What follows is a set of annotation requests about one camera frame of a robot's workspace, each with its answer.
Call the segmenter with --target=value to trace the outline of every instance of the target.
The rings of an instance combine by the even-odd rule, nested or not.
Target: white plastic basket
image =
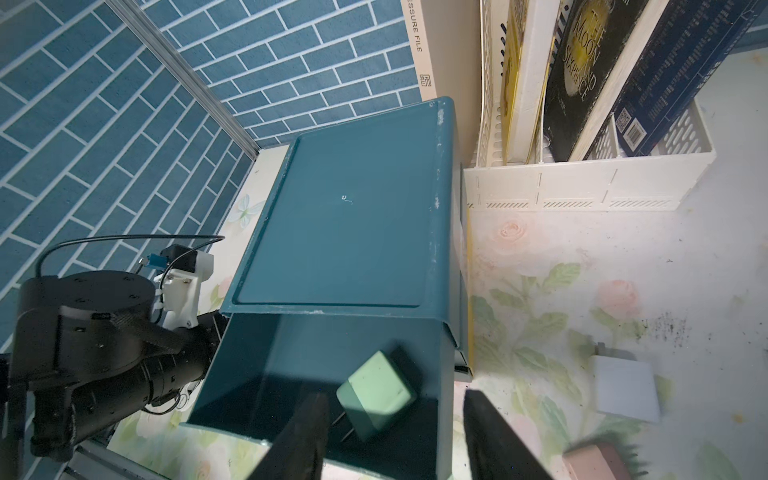
[[[586,161],[554,163],[540,129],[533,164],[501,166],[501,24],[506,22],[508,6],[508,0],[481,0],[483,88],[493,91],[483,91],[475,167],[464,170],[467,207],[523,211],[676,209],[716,157],[696,101],[649,157],[623,155],[611,116]]]

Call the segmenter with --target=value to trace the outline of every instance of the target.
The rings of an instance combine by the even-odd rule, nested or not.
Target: white block
[[[598,355],[590,361],[599,412],[659,422],[659,399],[650,364]]]

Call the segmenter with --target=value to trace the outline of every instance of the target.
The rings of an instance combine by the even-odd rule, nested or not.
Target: qr code
[[[632,120],[632,116],[629,115],[626,108],[623,108],[619,118],[616,119],[616,128],[618,128],[620,132],[624,132],[624,129],[629,125],[630,120]]]
[[[630,150],[637,150],[637,146],[640,144],[640,142],[643,141],[646,133],[647,132],[643,126],[640,125],[639,120],[635,118],[627,131],[624,132],[624,139],[627,141],[627,145],[629,145]]]

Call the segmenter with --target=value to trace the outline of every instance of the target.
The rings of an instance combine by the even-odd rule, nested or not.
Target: black cable
[[[80,243],[90,243],[90,242],[104,242],[109,240],[155,240],[155,239],[174,239],[174,238],[187,238],[187,239],[195,239],[195,238],[214,238],[216,241],[224,240],[224,237],[222,235],[107,235],[104,237],[89,237],[89,238],[78,238],[75,240],[67,240],[65,242],[56,243],[53,247],[49,247],[43,254],[38,258],[37,263],[35,264],[35,276],[43,276],[42,270],[43,270],[43,261],[50,255],[51,253],[55,252],[56,250],[63,248],[63,247],[69,247],[70,245],[78,245]]]
[[[193,247],[193,248],[192,248],[192,250],[187,250],[186,252],[182,253],[182,254],[181,254],[181,255],[179,255],[178,257],[174,258],[174,259],[173,259],[171,262],[169,262],[169,263],[168,263],[168,266],[166,266],[166,267],[165,267],[165,270],[163,270],[163,276],[161,276],[161,277],[160,277],[160,283],[159,283],[159,285],[160,285],[160,290],[162,291],[162,289],[163,289],[163,284],[165,283],[165,276],[166,276],[166,275],[168,275],[168,272],[170,272],[170,269],[172,269],[172,268],[174,267],[174,264],[175,264],[177,261],[179,261],[179,260],[180,260],[182,257],[184,257],[185,255],[189,255],[190,253],[194,252],[195,250],[199,250],[199,249],[201,249],[201,248],[203,248],[203,247],[207,247],[208,245],[211,245],[211,244],[213,244],[213,243],[216,243],[216,242],[220,242],[220,241],[221,241],[221,240],[223,240],[223,239],[224,239],[224,237],[222,237],[221,235],[218,235],[218,236],[217,236],[216,238],[214,238],[213,240],[211,240],[211,241],[208,241],[208,242],[203,242],[203,243],[201,243],[200,245],[198,245],[197,247]],[[164,302],[164,300],[165,300],[165,298],[164,298],[164,297],[162,297],[162,293],[161,293],[161,302]],[[164,307],[161,307],[161,308],[160,308],[160,310],[158,310],[158,312],[157,312],[157,318],[156,318],[156,320],[154,321],[154,323],[155,323],[155,324],[158,324],[158,323],[160,323],[160,320],[161,320],[161,318],[163,318],[163,311],[165,311],[165,308],[164,308]]]
[[[146,412],[146,413],[148,413],[148,414],[150,414],[150,415],[165,415],[166,413],[171,413],[171,412],[173,412],[173,410],[174,410],[176,407],[178,407],[178,406],[179,406],[179,402],[180,402],[180,401],[181,401],[181,391],[179,391],[179,392],[176,392],[176,402],[174,402],[174,406],[170,407],[170,408],[169,408],[168,410],[166,410],[165,412],[151,412],[151,411],[147,410],[147,407],[146,407],[146,406],[143,406],[143,407],[141,407],[141,411],[142,411],[142,412]]]

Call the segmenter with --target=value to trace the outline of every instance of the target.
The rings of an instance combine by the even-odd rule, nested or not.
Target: black book cover
[[[577,0],[571,7],[545,100],[544,129],[555,161],[571,156],[646,3]]]

